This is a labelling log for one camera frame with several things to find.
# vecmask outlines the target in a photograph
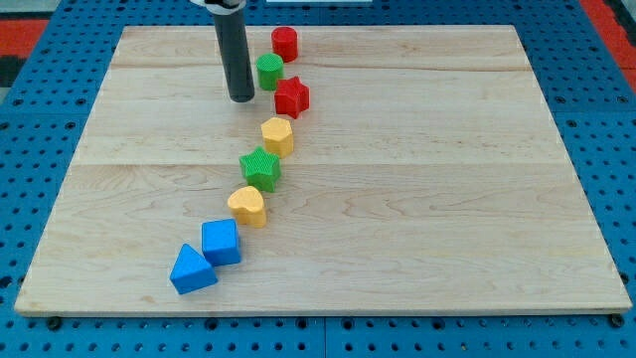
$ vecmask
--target red cylinder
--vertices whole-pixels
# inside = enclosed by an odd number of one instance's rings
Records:
[[[274,54],[280,56],[285,63],[292,62],[298,57],[298,35],[296,30],[282,26],[271,32],[271,48]]]

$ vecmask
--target black cylinder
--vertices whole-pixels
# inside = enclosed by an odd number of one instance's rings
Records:
[[[230,98],[233,101],[246,102],[254,97],[254,81],[242,10],[231,15],[213,16]]]

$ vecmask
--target red object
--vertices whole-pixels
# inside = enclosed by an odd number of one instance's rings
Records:
[[[296,119],[301,111],[309,108],[309,87],[302,84],[298,76],[278,80],[274,102],[277,114],[288,114]]]
[[[0,56],[26,59],[49,20],[0,20]]]
[[[580,5],[623,71],[625,79],[636,91],[636,47],[629,43],[627,32],[616,21],[614,11],[602,0],[580,0]]]
[[[296,30],[288,27],[277,27],[271,32],[271,48],[285,63],[298,57],[298,35]]]

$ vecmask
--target green cylinder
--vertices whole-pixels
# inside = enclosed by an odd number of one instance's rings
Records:
[[[276,90],[276,82],[282,80],[282,58],[276,54],[265,54],[256,60],[258,85],[264,90]]]

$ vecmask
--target green block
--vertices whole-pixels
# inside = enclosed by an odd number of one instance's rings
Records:
[[[276,189],[276,180],[280,178],[280,160],[276,154],[266,152],[258,146],[251,154],[239,159],[240,171],[247,185],[273,193]]]
[[[256,60],[258,85],[264,90],[276,90],[276,82],[282,80],[283,62],[276,54],[265,54]]]

